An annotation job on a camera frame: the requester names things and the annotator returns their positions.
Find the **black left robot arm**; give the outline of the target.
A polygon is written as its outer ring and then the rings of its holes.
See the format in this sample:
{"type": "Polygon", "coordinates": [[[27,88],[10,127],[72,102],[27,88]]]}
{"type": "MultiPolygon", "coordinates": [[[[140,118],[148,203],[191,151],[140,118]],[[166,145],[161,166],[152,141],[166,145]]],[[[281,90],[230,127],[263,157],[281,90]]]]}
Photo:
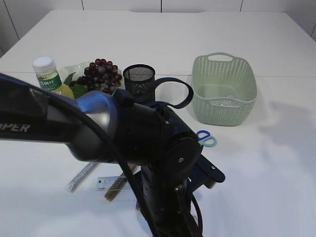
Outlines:
{"type": "Polygon", "coordinates": [[[117,163],[156,237],[199,237],[202,221],[190,211],[197,201],[189,184],[201,156],[198,136],[175,114],[177,105],[91,91],[78,99],[45,91],[2,74],[0,136],[5,140],[65,144],[80,161],[117,163]]]}

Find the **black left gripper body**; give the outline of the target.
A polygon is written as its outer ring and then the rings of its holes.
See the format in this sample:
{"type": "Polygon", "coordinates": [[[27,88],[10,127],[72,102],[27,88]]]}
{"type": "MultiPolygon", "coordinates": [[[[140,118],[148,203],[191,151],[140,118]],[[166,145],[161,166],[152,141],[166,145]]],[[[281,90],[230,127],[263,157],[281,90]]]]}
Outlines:
{"type": "Polygon", "coordinates": [[[193,191],[204,184],[202,175],[159,177],[152,170],[141,170],[138,184],[158,230],[155,237],[202,236],[201,210],[193,195],[193,191]]]}

